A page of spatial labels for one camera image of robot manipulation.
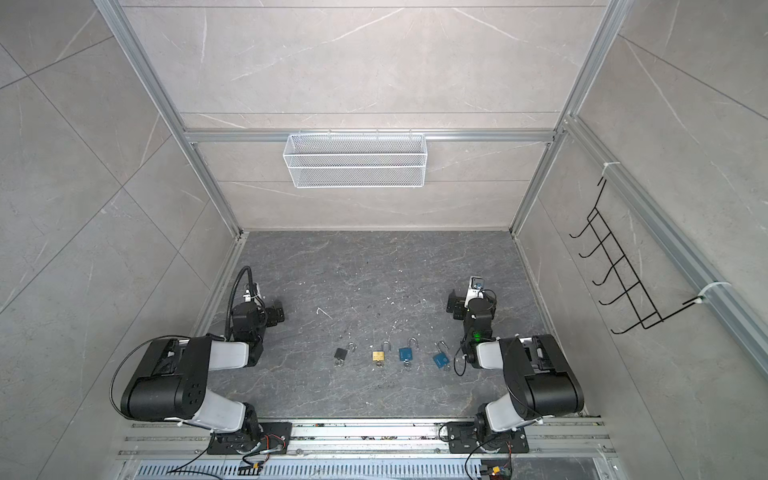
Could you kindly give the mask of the light blue padlock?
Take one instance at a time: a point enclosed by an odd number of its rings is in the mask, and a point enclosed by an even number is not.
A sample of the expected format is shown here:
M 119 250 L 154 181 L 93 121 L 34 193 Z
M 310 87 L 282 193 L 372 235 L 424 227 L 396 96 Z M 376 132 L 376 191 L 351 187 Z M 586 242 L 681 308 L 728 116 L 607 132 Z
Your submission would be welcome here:
M 441 370 L 447 370 L 450 367 L 451 359 L 447 354 L 448 346 L 444 341 L 435 343 L 437 353 L 432 357 L 436 367 Z

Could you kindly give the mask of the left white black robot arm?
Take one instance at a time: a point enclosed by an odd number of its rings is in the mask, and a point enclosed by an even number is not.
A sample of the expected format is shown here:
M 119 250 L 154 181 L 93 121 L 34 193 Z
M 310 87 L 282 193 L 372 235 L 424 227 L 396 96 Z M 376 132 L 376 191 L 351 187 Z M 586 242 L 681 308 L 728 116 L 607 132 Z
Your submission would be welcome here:
M 178 422 L 214 436 L 240 435 L 257 440 L 263 434 L 255 408 L 208 388 L 212 371 L 257 365 L 269 327 L 285 321 L 283 305 L 243 302 L 229 311 L 227 338 L 164 335 L 151 339 L 121 398 L 113 408 L 128 420 Z

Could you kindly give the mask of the teal blue padlock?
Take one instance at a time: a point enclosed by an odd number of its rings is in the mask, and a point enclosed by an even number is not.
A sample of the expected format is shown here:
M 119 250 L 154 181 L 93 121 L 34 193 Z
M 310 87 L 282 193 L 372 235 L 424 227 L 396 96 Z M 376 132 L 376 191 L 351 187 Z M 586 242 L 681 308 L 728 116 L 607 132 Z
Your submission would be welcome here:
M 419 348 L 418 340 L 411 337 L 405 347 L 398 350 L 399 360 L 405 368 L 410 368 L 414 360 L 414 351 Z

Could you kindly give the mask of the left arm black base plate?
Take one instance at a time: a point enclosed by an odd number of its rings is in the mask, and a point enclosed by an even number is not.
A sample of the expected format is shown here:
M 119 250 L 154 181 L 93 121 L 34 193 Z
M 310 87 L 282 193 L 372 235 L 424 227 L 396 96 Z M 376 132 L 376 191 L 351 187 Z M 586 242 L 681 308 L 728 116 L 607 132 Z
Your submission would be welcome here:
M 211 435 L 209 455 L 240 455 L 285 453 L 291 440 L 293 424 L 288 421 L 262 422 L 255 433 L 241 430 Z

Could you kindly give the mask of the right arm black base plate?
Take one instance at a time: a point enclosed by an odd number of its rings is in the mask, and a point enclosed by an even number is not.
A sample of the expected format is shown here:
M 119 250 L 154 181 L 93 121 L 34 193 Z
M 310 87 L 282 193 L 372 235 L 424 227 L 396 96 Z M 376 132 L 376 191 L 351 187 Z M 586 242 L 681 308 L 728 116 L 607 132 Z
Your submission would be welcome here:
M 453 454 L 464 453 L 512 453 L 530 451 L 525 432 L 520 429 L 495 433 L 483 432 L 473 422 L 453 421 L 438 428 L 438 439 L 447 443 Z

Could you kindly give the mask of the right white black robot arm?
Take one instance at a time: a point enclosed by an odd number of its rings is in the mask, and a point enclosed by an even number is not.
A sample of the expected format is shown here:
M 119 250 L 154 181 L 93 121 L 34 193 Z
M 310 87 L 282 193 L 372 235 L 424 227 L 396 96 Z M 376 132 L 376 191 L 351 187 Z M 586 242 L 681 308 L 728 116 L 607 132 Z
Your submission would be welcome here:
M 492 329 L 496 308 L 495 293 L 481 288 L 470 288 L 463 297 L 452 292 L 446 303 L 446 312 L 463 325 L 457 357 L 464 366 L 503 375 L 502 396 L 481 405 L 475 415 L 477 438 L 581 412 L 583 390 L 554 336 L 497 337 Z

